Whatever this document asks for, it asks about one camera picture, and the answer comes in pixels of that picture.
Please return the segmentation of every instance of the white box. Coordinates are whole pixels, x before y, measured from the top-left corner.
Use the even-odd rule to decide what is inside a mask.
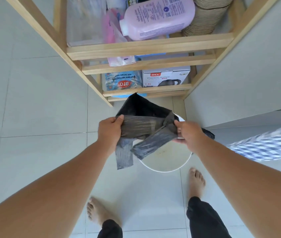
[[[188,53],[143,57],[142,60],[188,57]],[[142,70],[143,87],[157,87],[182,84],[190,72],[190,66]]]

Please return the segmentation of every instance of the purple bottle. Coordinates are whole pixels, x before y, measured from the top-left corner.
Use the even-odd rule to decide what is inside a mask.
[[[120,27],[134,41],[150,39],[181,31],[194,13],[193,0],[149,0],[128,7]]]

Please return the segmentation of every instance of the red logo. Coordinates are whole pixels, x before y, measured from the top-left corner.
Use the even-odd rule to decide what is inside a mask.
[[[157,77],[157,76],[160,76],[160,75],[161,75],[161,73],[151,73],[150,74],[151,77]]]
[[[131,81],[128,81],[128,80],[119,81],[119,83],[117,85],[120,88],[127,88],[128,86],[131,85]]]

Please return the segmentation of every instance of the wooden shelf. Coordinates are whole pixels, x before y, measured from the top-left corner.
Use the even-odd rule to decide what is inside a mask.
[[[176,33],[171,34],[169,39],[67,47],[67,0],[55,0],[53,26],[32,0],[7,1],[109,106],[112,106],[110,103],[112,101],[123,100],[113,96],[134,92],[148,93],[147,97],[182,96],[185,99],[277,2],[277,0],[254,0],[248,9],[245,9],[243,0],[234,0],[228,12],[233,27],[230,33],[226,34],[182,37],[180,33]],[[122,67],[110,67],[107,64],[82,66],[79,61],[100,61],[107,57],[157,53],[192,53],[198,50],[207,50],[206,55],[139,61]],[[98,75],[98,80],[91,76],[91,74],[107,72],[187,65],[190,65],[192,69],[189,73],[190,84],[182,85],[104,92],[100,75]],[[204,65],[197,75],[194,71],[195,65]]]

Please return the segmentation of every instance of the black pants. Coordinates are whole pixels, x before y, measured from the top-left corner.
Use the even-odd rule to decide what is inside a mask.
[[[231,238],[218,213],[198,197],[189,200],[187,217],[192,238]],[[98,238],[122,237],[122,228],[114,220],[106,220],[98,235]]]

